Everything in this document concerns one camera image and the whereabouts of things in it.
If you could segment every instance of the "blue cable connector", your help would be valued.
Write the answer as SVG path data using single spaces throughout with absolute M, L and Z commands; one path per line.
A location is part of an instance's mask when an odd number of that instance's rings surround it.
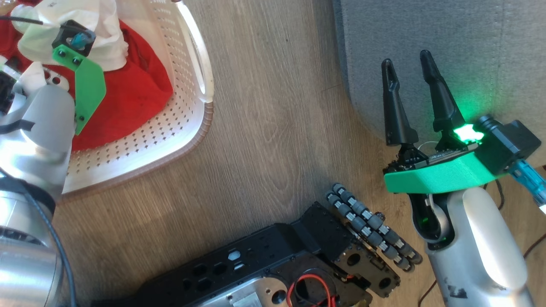
M 546 180 L 524 159 L 517 160 L 508 171 L 517 182 L 533 195 L 535 203 L 546 214 Z

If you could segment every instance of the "green bracket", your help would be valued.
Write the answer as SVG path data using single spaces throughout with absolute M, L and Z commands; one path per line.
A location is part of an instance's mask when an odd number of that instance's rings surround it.
M 469 152 L 448 162 L 386 174 L 385 184 L 391 193 L 439 194 L 484 185 L 499 177 Z
M 104 72 L 98 64 L 64 45 L 53 50 L 53 59 L 74 71 L 76 135 L 79 135 L 106 96 Z

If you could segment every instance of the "gray sofa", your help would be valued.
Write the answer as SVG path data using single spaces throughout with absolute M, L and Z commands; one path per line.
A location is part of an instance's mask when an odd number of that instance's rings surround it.
M 432 130 L 419 52 L 428 49 L 465 119 L 519 119 L 546 141 L 546 1 L 334 0 L 347 94 L 364 124 L 384 138 L 381 62 L 390 58 L 420 142 Z M 546 164 L 546 145 L 529 159 Z

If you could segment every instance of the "red cloth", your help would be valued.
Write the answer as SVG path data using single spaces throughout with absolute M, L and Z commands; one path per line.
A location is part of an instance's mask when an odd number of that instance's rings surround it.
M 106 97 L 81 134 L 74 137 L 72 151 L 100 147 L 133 133 L 163 110 L 173 95 L 169 76 L 150 45 L 125 23 L 120 21 L 120 26 L 129 44 L 127 64 L 104 73 Z M 0 55 L 16 57 L 20 62 L 17 69 L 23 72 L 32 62 L 17 49 L 21 36 L 10 21 L 0 21 Z M 62 66 L 48 67 L 68 79 L 74 97 L 74 72 Z

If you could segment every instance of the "white plastic basket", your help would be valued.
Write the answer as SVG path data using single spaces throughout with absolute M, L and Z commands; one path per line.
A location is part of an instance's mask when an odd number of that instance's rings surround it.
M 116 184 L 178 158 L 203 140 L 212 122 L 212 68 L 188 8 L 181 1 L 117 0 L 117 10 L 152 46 L 174 95 L 162 112 L 127 137 L 74 153 L 64 194 Z

